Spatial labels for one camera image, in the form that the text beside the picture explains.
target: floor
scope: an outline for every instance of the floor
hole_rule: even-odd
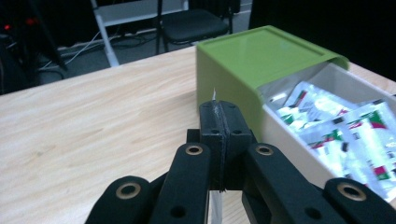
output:
[[[248,29],[251,0],[241,1],[241,10],[233,16],[233,32],[239,33]],[[136,35],[117,37],[112,40],[120,64],[130,63],[147,57],[155,56],[155,32],[152,30],[140,31]],[[189,47],[190,45],[170,45],[170,50]],[[43,58],[38,66],[38,85],[60,81],[65,78],[77,77],[90,72],[109,67],[103,41],[100,35],[89,43],[79,43],[71,48],[59,49],[64,59],[67,71]]]

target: cable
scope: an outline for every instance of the cable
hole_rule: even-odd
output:
[[[84,46],[84,48],[82,48],[81,50],[79,50],[69,61],[65,62],[64,64],[69,64],[71,63],[73,60],[75,60],[77,58],[77,56],[83,52],[94,40],[95,38],[100,34],[100,32],[96,33],[96,35],[93,37],[93,39],[86,45]],[[53,69],[53,68],[58,68],[59,66],[52,66],[52,67],[48,67],[48,65],[50,65],[52,63],[52,61],[49,61],[46,65],[44,65],[43,67],[38,68],[38,71],[42,71],[42,70],[47,70],[47,69]]]
[[[128,44],[123,44],[123,45],[118,45],[118,44],[114,44],[113,48],[114,49],[130,49],[130,48],[135,48],[135,47],[139,47],[142,46],[144,44],[147,44],[150,41],[155,40],[156,36],[152,37],[152,38],[146,38],[143,35],[134,35],[132,36],[132,39],[138,40],[139,42],[137,44],[132,44],[132,45],[128,45]],[[117,38],[117,41],[122,41],[125,39],[129,39],[129,37],[119,37]]]
[[[88,51],[90,49],[94,49],[96,47],[100,47],[103,46],[103,44],[96,44],[96,45],[92,45],[89,48],[86,48],[85,51]],[[79,50],[73,51],[73,52],[67,52],[67,53],[63,53],[61,54],[61,57],[70,57],[70,56],[74,56],[75,54],[77,54],[79,52]]]

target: table surface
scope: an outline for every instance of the table surface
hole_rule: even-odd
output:
[[[83,223],[114,180],[165,173],[199,128],[195,63],[191,47],[1,96],[0,223]],[[248,223],[240,197],[224,195],[223,223]]]

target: green storage box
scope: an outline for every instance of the green storage box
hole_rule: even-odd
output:
[[[264,26],[198,44],[198,105],[216,98],[238,105],[259,141],[263,110],[260,86],[318,63],[331,62],[347,68],[347,58]]]

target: white packet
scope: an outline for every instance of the white packet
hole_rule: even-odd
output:
[[[298,107],[282,107],[276,113],[294,132],[299,132],[308,122],[306,112],[301,113]]]
[[[335,127],[343,133],[345,141],[343,145],[343,151],[346,153],[343,164],[345,177],[359,181],[382,198],[387,198],[386,188],[378,179],[378,176],[370,166],[370,162],[368,162],[367,150],[369,149],[362,146],[361,142],[356,139],[356,133],[350,130],[350,125],[345,120],[347,115],[350,114],[345,114],[332,121]]]
[[[333,119],[357,106],[328,91],[302,81],[294,88],[284,106],[295,106],[307,112],[308,121]]]
[[[360,108],[361,118],[367,118],[388,154],[396,153],[396,118],[388,104],[377,100]]]
[[[343,164],[346,155],[342,151],[344,140],[342,133],[330,120],[301,130],[299,136],[336,176],[345,175]]]
[[[355,155],[365,161],[383,190],[396,188],[394,159],[389,157],[384,143],[389,139],[386,124],[381,114],[382,107],[368,104],[345,114],[342,118],[350,130],[354,141],[358,144]]]

